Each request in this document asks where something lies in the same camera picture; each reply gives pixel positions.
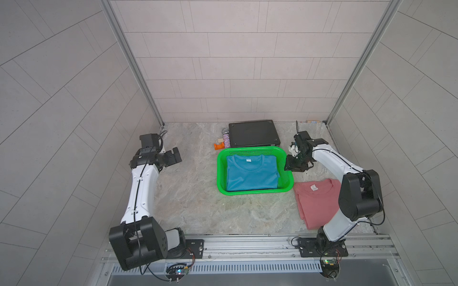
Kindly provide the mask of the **green plastic basket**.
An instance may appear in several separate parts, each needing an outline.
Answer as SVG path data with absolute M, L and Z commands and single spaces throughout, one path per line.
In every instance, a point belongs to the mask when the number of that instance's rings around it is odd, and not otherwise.
M 277 169 L 280 179 L 277 189 L 262 189 L 253 191 L 235 191 L 228 192 L 226 190 L 227 183 L 227 157 L 233 155 L 239 156 L 257 156 L 257 155 L 273 155 L 277 158 Z M 293 188 L 294 180 L 291 171 L 285 171 L 286 153 L 279 147 L 243 147 L 243 148 L 227 148 L 221 151 L 217 158 L 217 187 L 219 191 L 225 195 L 244 195 L 244 194 L 263 194 L 263 193 L 284 193 Z

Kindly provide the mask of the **pink t-shirt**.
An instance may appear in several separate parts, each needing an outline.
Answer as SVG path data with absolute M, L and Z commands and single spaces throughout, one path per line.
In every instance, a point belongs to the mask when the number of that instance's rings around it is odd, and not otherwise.
M 324 227 L 339 211 L 341 182 L 337 179 L 296 182 L 293 190 L 300 218 L 308 230 Z

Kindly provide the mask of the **blue t-shirt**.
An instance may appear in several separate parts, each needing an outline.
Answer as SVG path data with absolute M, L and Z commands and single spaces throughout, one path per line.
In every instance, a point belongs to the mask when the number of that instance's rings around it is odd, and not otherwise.
M 277 158 L 273 155 L 227 157 L 228 192 L 277 189 Z

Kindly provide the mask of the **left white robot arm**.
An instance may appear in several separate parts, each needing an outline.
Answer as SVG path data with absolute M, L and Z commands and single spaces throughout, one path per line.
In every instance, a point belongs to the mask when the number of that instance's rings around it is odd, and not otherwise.
M 141 148 L 130 161 L 132 186 L 126 211 L 118 226 L 109 231 L 111 244 L 124 271 L 171 258 L 173 251 L 186 252 L 181 228 L 164 230 L 152 216 L 160 172 L 182 162 L 179 150 L 164 149 L 161 133 L 140 136 Z

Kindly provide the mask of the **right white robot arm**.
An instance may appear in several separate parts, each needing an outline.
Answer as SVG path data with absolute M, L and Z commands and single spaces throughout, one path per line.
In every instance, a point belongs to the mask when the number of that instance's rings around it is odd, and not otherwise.
M 306 131 L 298 132 L 294 139 L 285 170 L 305 172 L 319 162 L 335 176 L 293 185 L 299 215 L 307 229 L 318 231 L 316 248 L 324 253 L 343 241 L 358 223 L 367 223 L 384 211 L 379 175 L 349 162 L 327 141 L 312 139 Z

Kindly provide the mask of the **black hard case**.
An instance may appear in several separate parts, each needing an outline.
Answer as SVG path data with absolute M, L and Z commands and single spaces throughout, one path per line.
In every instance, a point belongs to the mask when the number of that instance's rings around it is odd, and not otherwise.
M 272 120 L 255 120 L 229 124 L 232 148 L 280 146 L 280 138 Z

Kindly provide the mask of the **small orange object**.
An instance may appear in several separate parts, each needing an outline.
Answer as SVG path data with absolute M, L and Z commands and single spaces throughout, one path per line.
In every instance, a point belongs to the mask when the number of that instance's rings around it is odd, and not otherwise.
M 225 149 L 225 144 L 224 143 L 214 144 L 213 147 L 214 147 L 214 150 L 223 150 Z

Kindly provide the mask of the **purple patterned bottle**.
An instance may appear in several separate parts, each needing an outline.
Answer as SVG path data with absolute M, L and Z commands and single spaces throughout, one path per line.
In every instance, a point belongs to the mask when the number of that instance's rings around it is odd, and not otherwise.
M 228 128 L 224 128 L 222 130 L 223 134 L 223 143 L 224 143 L 224 148 L 230 148 L 231 143 L 230 143 L 230 131 Z

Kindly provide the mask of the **right green circuit board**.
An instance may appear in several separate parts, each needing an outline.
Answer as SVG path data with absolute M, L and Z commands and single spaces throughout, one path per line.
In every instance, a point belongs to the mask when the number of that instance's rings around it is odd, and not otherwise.
M 340 273 L 340 264 L 336 259 L 325 259 L 320 261 L 322 268 L 321 275 L 327 279 L 337 279 Z

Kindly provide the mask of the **green circuit board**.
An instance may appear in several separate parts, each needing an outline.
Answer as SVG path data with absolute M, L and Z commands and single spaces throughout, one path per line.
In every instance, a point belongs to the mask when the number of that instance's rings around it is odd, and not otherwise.
M 172 282 L 180 282 L 190 271 L 191 265 L 186 263 L 176 263 L 166 268 L 165 276 Z
M 322 268 L 321 275 L 327 279 L 337 279 L 340 273 L 340 264 L 336 259 L 325 259 L 320 261 Z

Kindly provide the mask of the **left green circuit board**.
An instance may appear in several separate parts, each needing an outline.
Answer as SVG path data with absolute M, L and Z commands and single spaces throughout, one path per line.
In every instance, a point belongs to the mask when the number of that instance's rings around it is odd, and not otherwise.
M 191 265 L 186 263 L 176 263 L 166 268 L 165 276 L 172 282 L 180 282 L 190 271 Z

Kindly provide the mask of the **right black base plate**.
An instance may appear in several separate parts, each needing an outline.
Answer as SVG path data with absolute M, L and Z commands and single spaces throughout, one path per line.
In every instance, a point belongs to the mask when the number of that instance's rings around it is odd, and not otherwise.
M 326 237 L 302 238 L 299 237 L 294 246 L 299 250 L 302 258 L 305 257 L 348 257 L 345 239 L 332 242 Z

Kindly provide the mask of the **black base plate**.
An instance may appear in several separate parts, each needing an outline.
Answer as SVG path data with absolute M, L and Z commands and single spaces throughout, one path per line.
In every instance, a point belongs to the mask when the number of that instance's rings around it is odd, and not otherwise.
M 302 238 L 299 237 L 294 246 L 299 250 L 302 258 L 305 257 L 348 257 L 345 239 L 332 242 L 326 237 Z
M 201 259 L 204 251 L 204 240 L 186 240 L 168 251 L 167 259 Z

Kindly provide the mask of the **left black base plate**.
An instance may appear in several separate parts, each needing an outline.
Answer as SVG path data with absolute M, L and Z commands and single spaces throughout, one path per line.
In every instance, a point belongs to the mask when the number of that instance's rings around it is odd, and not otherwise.
M 204 240 L 186 240 L 168 251 L 167 259 L 201 259 L 204 251 Z

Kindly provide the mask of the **aluminium mounting rail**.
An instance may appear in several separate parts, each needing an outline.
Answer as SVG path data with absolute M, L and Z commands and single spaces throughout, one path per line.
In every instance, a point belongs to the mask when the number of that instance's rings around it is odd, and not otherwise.
M 262 261 L 262 260 L 319 260 L 302 258 L 294 246 L 299 237 L 313 238 L 314 234 L 262 235 L 187 235 L 186 240 L 204 240 L 203 257 L 198 262 Z M 348 257 L 321 259 L 398 259 L 400 255 L 389 235 L 349 234 L 345 245 Z

